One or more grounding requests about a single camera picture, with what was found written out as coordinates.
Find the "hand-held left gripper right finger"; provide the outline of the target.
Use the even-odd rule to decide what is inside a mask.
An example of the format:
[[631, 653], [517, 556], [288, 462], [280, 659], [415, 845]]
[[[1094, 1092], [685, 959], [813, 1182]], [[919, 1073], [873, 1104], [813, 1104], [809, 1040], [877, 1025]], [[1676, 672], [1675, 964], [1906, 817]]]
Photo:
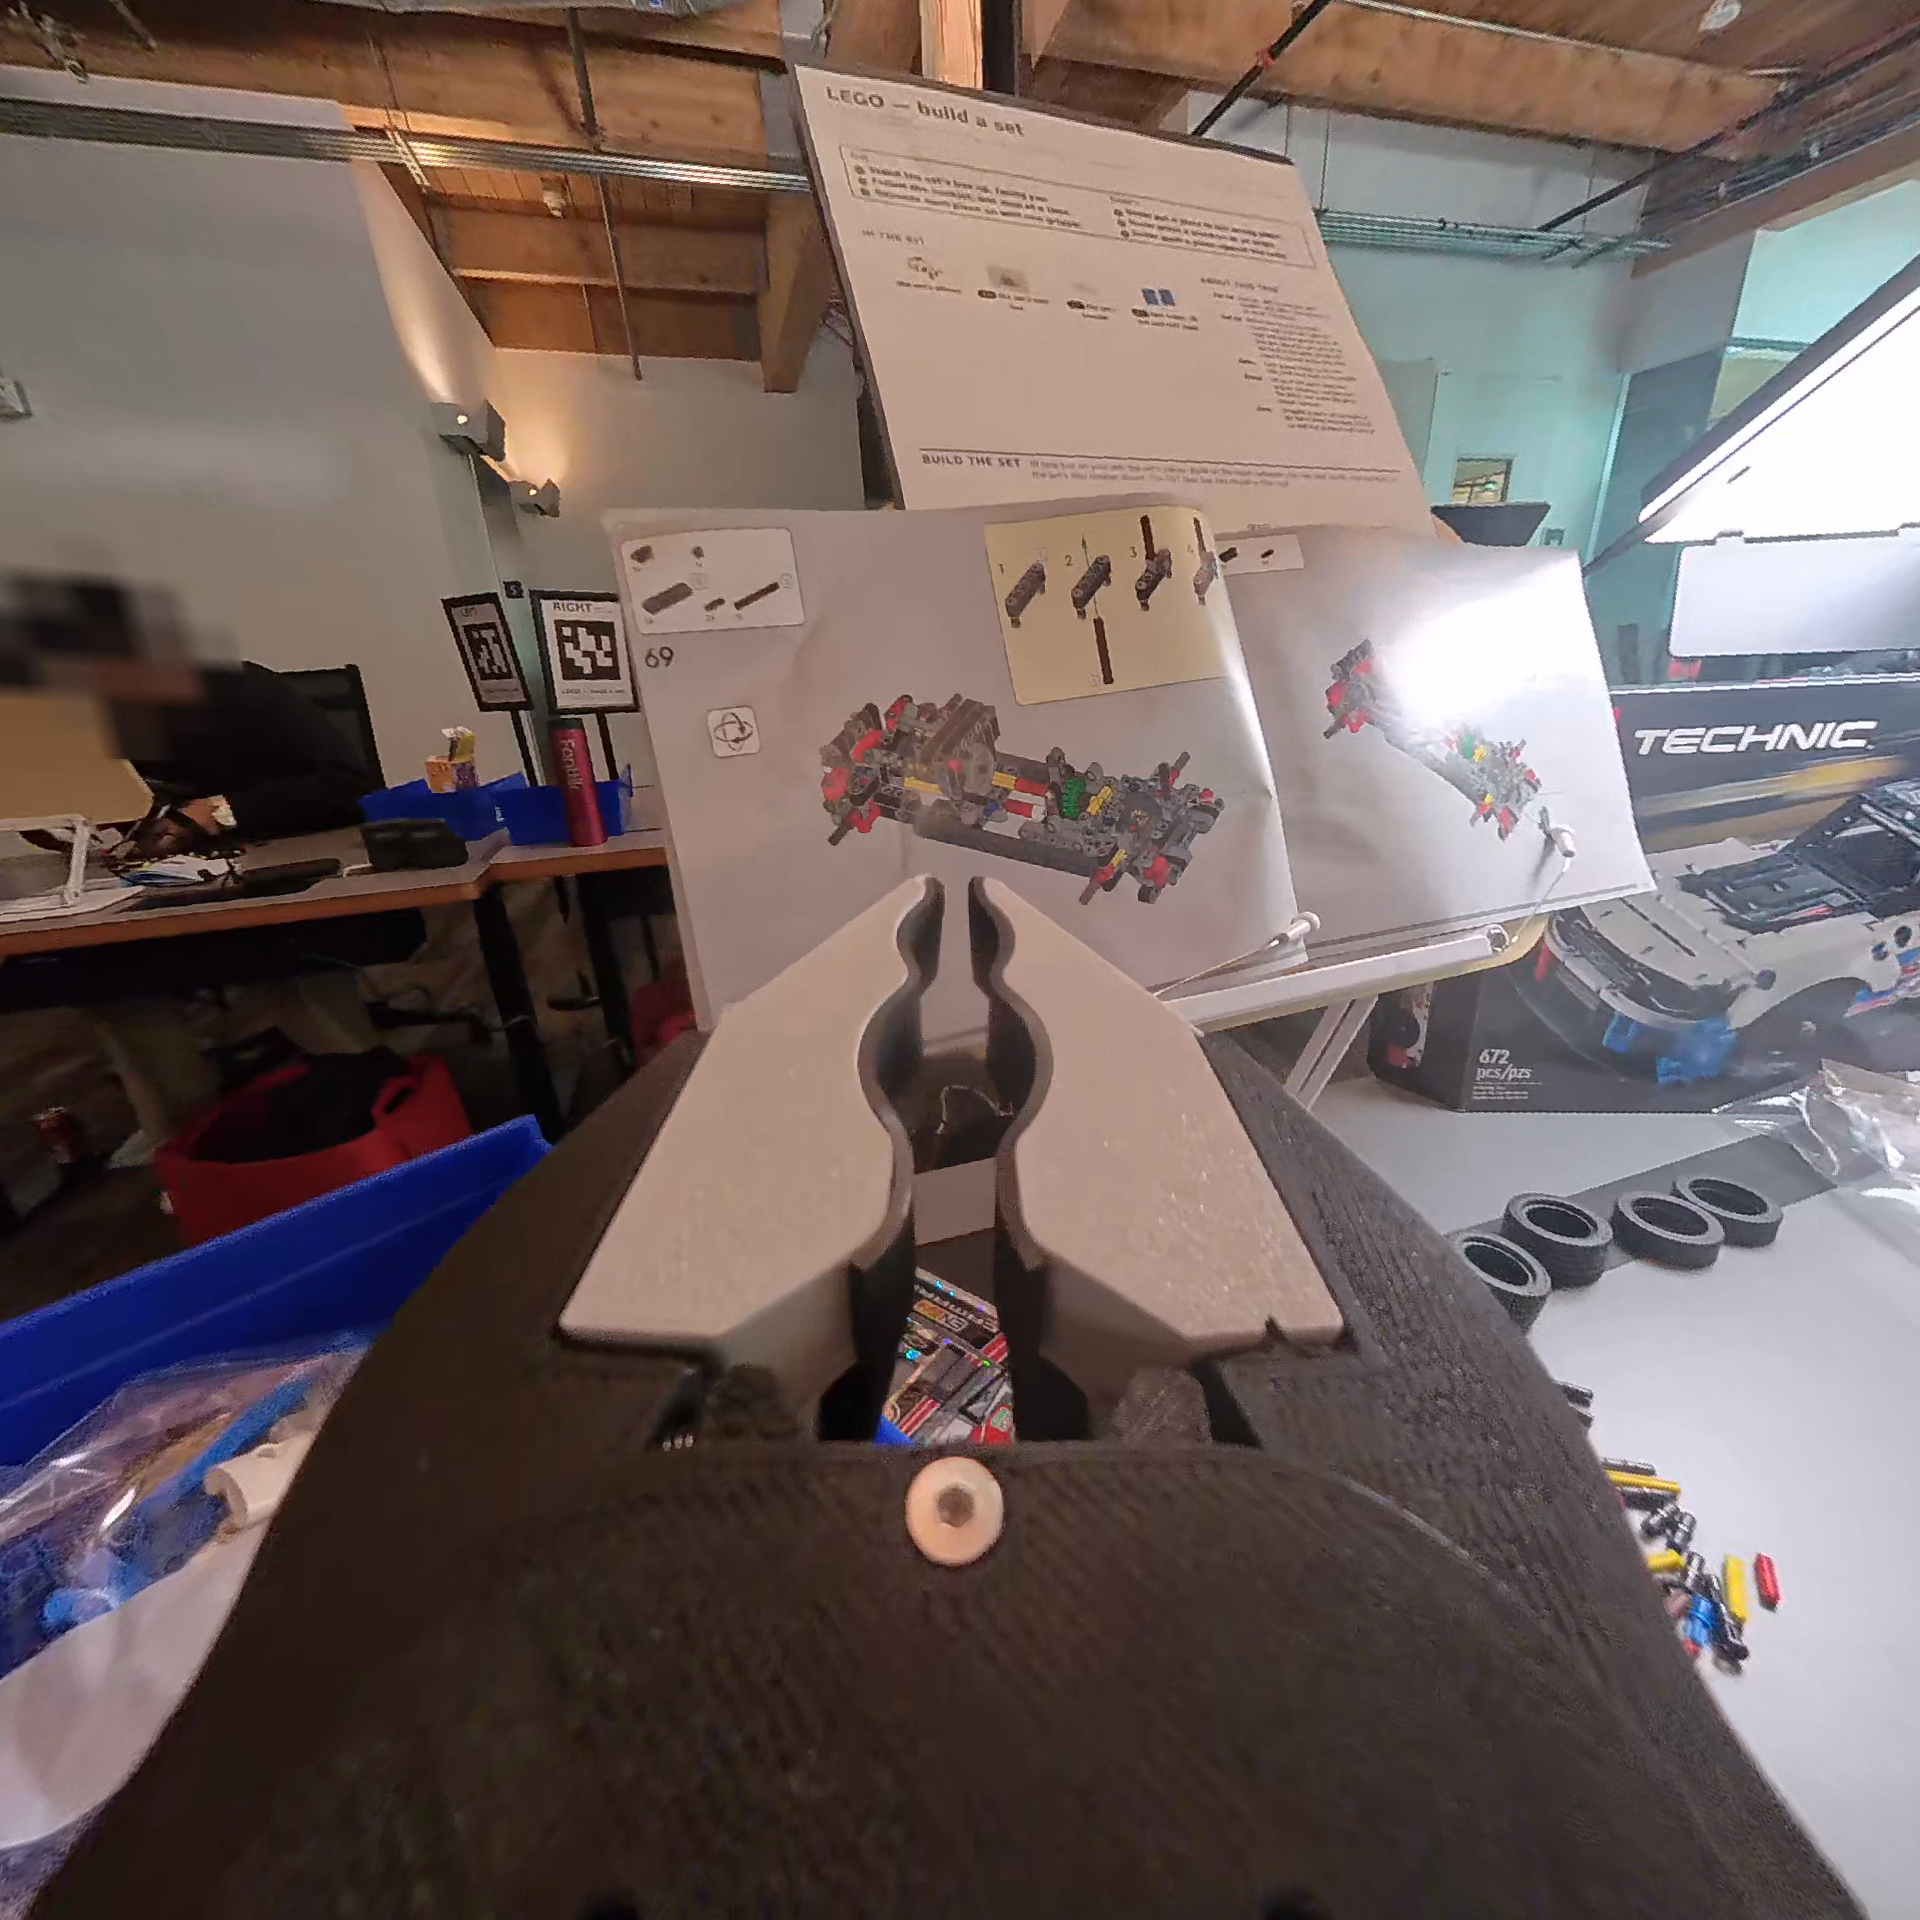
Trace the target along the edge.
[[1021, 1419], [1108, 1419], [1148, 1371], [1335, 1353], [1345, 1313], [1195, 1026], [1005, 883], [967, 888], [992, 1305]]

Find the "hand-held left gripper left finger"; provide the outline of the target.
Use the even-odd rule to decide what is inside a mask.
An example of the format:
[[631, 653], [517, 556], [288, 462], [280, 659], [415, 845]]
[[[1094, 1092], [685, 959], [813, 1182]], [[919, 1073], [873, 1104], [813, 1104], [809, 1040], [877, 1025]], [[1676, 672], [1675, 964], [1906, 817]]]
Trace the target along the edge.
[[818, 1405], [877, 1405], [914, 1289], [914, 1156], [897, 1109], [924, 1065], [944, 892], [909, 878], [708, 1031], [614, 1211], [562, 1334], [771, 1371]]

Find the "instruction booklet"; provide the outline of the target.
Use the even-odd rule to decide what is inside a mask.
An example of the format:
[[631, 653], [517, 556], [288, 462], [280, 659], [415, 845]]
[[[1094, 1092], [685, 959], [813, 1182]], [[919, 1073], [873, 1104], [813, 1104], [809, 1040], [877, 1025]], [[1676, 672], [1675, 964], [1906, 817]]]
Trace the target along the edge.
[[967, 883], [1154, 989], [1314, 917], [1317, 955], [1650, 888], [1568, 556], [1213, 532], [1121, 499], [636, 513], [614, 556], [699, 1026], [909, 878], [925, 1040], [984, 1031]]

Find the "black rubber lego tire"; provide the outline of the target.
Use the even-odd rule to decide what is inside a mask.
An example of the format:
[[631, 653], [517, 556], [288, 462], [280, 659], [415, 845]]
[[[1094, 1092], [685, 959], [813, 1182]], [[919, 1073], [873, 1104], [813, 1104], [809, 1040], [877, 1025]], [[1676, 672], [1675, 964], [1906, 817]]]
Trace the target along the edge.
[[1784, 1226], [1784, 1211], [1739, 1182], [1685, 1178], [1675, 1182], [1675, 1195], [1713, 1219], [1730, 1249], [1768, 1249]]
[[1675, 1191], [1620, 1191], [1610, 1228], [1620, 1256], [1668, 1269], [1706, 1269], [1727, 1249], [1727, 1226]]
[[1555, 1289], [1586, 1289], [1606, 1273], [1615, 1226], [1545, 1191], [1519, 1191], [1502, 1211], [1502, 1236], [1523, 1249]]
[[1483, 1228], [1452, 1233], [1451, 1246], [1472, 1266], [1494, 1305], [1502, 1305], [1502, 1313], [1528, 1334], [1555, 1289], [1540, 1256], [1507, 1233]]

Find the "lego set box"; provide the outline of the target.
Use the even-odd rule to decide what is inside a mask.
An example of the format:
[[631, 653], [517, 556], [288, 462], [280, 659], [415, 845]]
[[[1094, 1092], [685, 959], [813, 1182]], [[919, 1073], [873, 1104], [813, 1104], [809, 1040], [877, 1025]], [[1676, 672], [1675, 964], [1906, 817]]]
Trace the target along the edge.
[[1615, 695], [1654, 888], [1380, 999], [1367, 1068], [1458, 1112], [1706, 1112], [1915, 1075], [1915, 672]]

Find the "pile of loose lego pieces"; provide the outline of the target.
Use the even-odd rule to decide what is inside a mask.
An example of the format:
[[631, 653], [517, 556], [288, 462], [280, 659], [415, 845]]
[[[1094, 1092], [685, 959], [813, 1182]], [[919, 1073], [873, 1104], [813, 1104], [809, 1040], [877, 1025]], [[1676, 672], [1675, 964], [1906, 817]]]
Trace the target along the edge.
[[1682, 1650], [1701, 1670], [1739, 1678], [1759, 1622], [1784, 1604], [1788, 1495], [1776, 1459], [1713, 1402], [1610, 1402], [1566, 1371], [1555, 1371], [1555, 1389], [1591, 1444], [1606, 1503]]

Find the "plastic bag of lego parts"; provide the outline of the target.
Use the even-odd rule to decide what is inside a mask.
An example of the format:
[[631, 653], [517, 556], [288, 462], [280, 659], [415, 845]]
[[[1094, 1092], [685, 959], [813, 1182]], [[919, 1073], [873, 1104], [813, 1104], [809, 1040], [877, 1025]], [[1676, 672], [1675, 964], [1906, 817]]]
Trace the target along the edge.
[[5, 1673], [261, 1529], [367, 1350], [347, 1329], [156, 1366], [5, 1467]]

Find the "colourful sticker sheet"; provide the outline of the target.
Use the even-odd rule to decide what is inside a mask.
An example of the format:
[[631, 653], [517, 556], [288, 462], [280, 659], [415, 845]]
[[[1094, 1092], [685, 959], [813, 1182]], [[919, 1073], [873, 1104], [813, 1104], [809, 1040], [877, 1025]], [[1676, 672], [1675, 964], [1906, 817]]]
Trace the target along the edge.
[[877, 1444], [941, 1452], [1017, 1444], [1010, 1341], [990, 1299], [914, 1269]]

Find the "blue storage bin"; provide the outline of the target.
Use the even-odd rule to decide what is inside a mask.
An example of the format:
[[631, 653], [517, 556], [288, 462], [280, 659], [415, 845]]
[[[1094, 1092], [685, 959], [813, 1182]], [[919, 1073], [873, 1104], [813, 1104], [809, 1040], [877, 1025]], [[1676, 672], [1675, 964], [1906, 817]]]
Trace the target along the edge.
[[5, 1467], [131, 1380], [386, 1325], [545, 1151], [540, 1120], [513, 1117], [5, 1324]]
[[[631, 831], [631, 797], [631, 781], [594, 781], [600, 845]], [[574, 801], [564, 785], [492, 781], [498, 817], [517, 848], [590, 848], [594, 840], [572, 832]]]
[[528, 797], [523, 772], [438, 794], [430, 781], [403, 781], [357, 801], [364, 823], [446, 823], [462, 840], [486, 840], [506, 825], [506, 805]]

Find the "red water bottle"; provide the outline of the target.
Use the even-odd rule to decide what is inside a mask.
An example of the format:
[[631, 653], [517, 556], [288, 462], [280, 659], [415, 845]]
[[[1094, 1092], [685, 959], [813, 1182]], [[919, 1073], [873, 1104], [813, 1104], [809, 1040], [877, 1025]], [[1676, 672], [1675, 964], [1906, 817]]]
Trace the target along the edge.
[[564, 797], [564, 823], [572, 848], [600, 848], [608, 840], [605, 816], [599, 805], [599, 766], [590, 735], [578, 719], [553, 719], [545, 730], [555, 789]]

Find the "grey desk with black legs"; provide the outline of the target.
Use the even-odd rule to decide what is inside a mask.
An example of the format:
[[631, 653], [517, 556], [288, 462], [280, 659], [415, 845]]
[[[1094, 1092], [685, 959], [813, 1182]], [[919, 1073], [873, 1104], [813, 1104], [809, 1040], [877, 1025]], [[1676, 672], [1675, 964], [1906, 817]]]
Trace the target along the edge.
[[564, 1104], [545, 1058], [540, 1018], [523, 968], [519, 938], [506, 888], [535, 883], [572, 883], [578, 902], [581, 941], [590, 955], [594, 999], [605, 1026], [605, 1054], [618, 1075], [636, 1073], [631, 989], [614, 944], [614, 907], [605, 886], [631, 871], [666, 871], [670, 848], [661, 825], [628, 831], [599, 848], [519, 848], [492, 832], [469, 848], [462, 867], [432, 871], [337, 871], [296, 892], [235, 892], [213, 902], [182, 902], [182, 888], [162, 888], [156, 904], [141, 904], [139, 886], [103, 896], [95, 892], [72, 917], [5, 924], [5, 959], [44, 953], [128, 949], [197, 936], [240, 936], [261, 926], [370, 919], [422, 907], [466, 907], [491, 995], [508, 1041], [517, 1094], [523, 1112], [540, 1124], [545, 1141], [564, 1137]]

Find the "black white marker board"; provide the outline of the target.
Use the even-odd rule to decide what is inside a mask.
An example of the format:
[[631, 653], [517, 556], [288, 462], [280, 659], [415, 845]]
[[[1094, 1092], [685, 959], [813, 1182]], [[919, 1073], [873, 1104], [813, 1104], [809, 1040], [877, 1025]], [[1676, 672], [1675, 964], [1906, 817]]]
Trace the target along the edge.
[[451, 593], [441, 609], [473, 705], [483, 713], [513, 719], [523, 776], [540, 785], [540, 764], [528, 734], [535, 703], [501, 593]]
[[590, 724], [605, 772], [619, 776], [614, 713], [644, 709], [619, 599], [535, 592], [529, 618], [550, 713]]

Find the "clear empty plastic bag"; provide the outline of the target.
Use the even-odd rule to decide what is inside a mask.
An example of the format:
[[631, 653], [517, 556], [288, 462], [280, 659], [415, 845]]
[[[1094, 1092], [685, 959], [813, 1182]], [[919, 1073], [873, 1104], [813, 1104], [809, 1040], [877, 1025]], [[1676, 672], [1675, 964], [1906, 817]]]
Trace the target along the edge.
[[1782, 1141], [1835, 1187], [1915, 1207], [1915, 1073], [1822, 1063], [1807, 1079], [1730, 1104], [1720, 1112]]

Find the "white printed task sheet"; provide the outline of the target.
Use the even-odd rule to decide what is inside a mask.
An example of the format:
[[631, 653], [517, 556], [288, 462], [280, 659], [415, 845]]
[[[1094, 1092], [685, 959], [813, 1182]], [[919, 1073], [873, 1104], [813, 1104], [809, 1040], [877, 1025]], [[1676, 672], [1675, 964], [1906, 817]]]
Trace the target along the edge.
[[899, 505], [1165, 495], [1432, 536], [1291, 160], [798, 64], [796, 127]]

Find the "black studio softbox light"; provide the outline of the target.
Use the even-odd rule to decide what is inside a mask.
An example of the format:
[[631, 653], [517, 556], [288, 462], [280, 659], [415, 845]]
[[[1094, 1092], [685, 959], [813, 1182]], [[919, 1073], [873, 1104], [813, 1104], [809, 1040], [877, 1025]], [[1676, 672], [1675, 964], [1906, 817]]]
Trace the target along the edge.
[[1915, 672], [1915, 259], [1645, 484], [1620, 683]]

